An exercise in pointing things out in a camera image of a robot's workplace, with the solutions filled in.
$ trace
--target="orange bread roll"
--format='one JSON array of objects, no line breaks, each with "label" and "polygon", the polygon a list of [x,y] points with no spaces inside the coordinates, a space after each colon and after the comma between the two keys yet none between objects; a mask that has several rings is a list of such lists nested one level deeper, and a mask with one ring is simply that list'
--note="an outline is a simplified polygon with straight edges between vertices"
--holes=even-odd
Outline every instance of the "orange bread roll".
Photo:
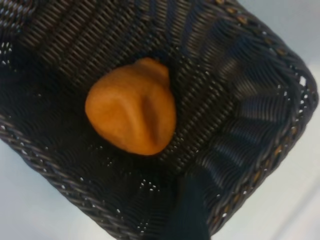
[{"label": "orange bread roll", "polygon": [[118,148],[140,155],[161,152],[176,128],[168,69],[143,58],[93,85],[85,102],[93,128]]}]

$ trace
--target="white surface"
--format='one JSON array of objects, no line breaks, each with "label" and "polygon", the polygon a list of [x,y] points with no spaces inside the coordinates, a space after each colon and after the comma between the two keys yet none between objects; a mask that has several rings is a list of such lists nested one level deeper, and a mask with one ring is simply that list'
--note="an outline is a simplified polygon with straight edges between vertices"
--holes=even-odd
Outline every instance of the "white surface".
[{"label": "white surface", "polygon": [[[301,55],[320,80],[320,1],[240,2]],[[318,123],[319,110],[279,169],[213,237],[214,240],[319,240],[320,200],[315,187],[320,176]],[[112,239],[2,142],[0,193],[0,239]]]}]

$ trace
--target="wicker basket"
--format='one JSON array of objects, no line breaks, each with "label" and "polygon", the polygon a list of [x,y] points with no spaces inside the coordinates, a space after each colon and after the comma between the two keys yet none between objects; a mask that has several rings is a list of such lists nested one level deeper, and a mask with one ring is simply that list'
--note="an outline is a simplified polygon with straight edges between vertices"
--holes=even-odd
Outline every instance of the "wicker basket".
[{"label": "wicker basket", "polygon": [[[235,0],[6,0],[0,9],[0,138],[116,239],[161,238],[186,178],[216,233],[318,104],[304,62]],[[169,67],[178,118],[152,157],[109,145],[84,113],[97,79],[145,56]]]}]

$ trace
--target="black wicker basket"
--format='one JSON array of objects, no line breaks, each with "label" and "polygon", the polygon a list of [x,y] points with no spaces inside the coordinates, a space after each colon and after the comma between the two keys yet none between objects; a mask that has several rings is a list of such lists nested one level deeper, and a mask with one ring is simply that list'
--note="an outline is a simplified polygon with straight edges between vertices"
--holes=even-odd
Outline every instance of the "black wicker basket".
[{"label": "black wicker basket", "polygon": [[[146,56],[169,67],[178,118],[151,157],[84,113],[95,81]],[[187,177],[216,233],[317,104],[304,62],[235,0],[0,1],[0,138],[116,239],[161,238]]]}]

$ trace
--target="woven texture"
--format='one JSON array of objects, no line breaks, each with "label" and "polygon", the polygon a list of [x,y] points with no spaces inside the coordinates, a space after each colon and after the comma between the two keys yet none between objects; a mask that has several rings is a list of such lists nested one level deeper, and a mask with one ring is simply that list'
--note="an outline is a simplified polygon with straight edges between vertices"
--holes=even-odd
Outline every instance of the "woven texture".
[{"label": "woven texture", "polygon": [[[151,157],[102,140],[90,87],[152,57],[177,128]],[[272,173],[318,105],[303,61],[235,0],[0,0],[0,138],[116,239],[159,239],[196,179],[211,235]]]}]

